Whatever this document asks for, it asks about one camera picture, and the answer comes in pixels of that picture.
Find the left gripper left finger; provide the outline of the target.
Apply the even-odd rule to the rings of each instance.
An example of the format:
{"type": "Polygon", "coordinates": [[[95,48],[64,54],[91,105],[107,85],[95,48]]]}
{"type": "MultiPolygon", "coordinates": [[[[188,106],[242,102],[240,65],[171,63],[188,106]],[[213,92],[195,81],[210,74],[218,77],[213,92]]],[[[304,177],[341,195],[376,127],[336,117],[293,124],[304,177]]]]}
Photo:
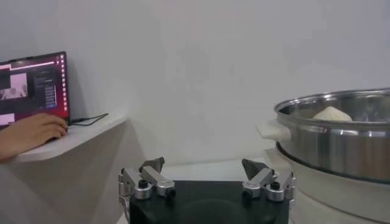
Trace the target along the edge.
{"type": "Polygon", "coordinates": [[[175,182],[161,174],[164,163],[164,157],[159,157],[145,161],[138,170],[128,167],[119,172],[118,199],[127,222],[130,221],[131,198],[145,201],[152,198],[153,192],[167,200],[176,196],[175,182]]]}

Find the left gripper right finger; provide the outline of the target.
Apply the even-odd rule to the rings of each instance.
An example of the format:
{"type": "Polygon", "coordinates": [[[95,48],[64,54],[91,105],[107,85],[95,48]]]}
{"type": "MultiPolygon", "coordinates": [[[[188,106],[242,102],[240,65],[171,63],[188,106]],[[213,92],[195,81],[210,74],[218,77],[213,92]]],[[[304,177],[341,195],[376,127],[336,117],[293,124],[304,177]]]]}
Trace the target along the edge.
{"type": "Polygon", "coordinates": [[[241,164],[248,180],[243,182],[242,196],[245,202],[251,202],[265,195],[273,202],[288,200],[295,202],[295,180],[293,173],[284,171],[277,173],[265,163],[242,159],[241,164]]]}

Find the person's bare hand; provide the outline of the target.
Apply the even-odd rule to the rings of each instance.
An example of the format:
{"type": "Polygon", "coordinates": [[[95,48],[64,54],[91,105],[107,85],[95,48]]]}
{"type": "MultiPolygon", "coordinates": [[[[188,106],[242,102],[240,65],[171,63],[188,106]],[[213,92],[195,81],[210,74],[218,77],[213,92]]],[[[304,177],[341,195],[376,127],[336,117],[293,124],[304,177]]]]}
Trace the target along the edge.
{"type": "Polygon", "coordinates": [[[19,120],[1,130],[1,163],[67,134],[68,123],[51,114],[40,113],[19,120]]]}

